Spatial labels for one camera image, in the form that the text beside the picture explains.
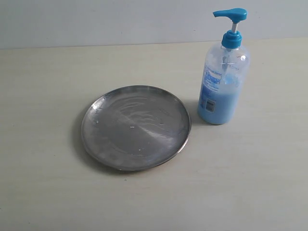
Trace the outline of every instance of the clear plastic bottle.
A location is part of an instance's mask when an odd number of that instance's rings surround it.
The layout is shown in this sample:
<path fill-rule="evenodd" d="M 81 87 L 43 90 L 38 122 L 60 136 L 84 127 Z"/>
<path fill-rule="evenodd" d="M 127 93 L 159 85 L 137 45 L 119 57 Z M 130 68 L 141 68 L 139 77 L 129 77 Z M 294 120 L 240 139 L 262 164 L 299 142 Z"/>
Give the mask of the clear plastic bottle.
<path fill-rule="evenodd" d="M 230 13 L 233 13 L 231 17 L 234 17 L 234 11 L 240 15 L 243 13 L 247 15 L 246 10 L 243 10 L 236 8 L 214 12 L 214 15 L 218 13 L 220 16 L 221 13 L 222 16 L 229 17 Z M 234 115 L 250 64 L 249 53 L 241 46 L 241 40 L 241 34 L 232 27 L 232 30 L 224 35 L 222 43 L 214 45 L 206 55 L 198 114 L 208 123 L 224 124 Z"/>

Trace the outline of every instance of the blue pump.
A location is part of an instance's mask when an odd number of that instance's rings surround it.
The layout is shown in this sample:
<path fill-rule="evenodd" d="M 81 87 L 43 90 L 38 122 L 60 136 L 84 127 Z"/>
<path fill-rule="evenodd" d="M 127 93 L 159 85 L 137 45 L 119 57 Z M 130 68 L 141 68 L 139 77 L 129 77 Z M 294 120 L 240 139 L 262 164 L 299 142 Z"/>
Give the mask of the blue pump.
<path fill-rule="evenodd" d="M 237 31 L 237 25 L 240 21 L 247 18 L 247 10 L 243 8 L 234 8 L 225 11 L 213 12 L 215 17 L 228 17 L 232 20 L 232 29 L 228 30 L 222 38 L 221 44 L 228 49 L 236 49 L 242 43 L 242 35 Z"/>

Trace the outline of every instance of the white table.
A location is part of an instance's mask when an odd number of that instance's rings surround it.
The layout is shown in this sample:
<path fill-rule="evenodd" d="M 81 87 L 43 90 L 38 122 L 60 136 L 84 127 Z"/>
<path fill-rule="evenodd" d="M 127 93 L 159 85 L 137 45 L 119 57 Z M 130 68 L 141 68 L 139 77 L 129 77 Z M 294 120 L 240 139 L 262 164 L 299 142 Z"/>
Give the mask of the white table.
<path fill-rule="evenodd" d="M 0 51 L 1 231 L 307 231 L 308 38 L 245 41 L 234 119 L 196 113 L 212 42 Z M 81 119 L 100 95 L 145 84 L 183 100 L 190 139 L 121 174 L 87 157 Z"/>

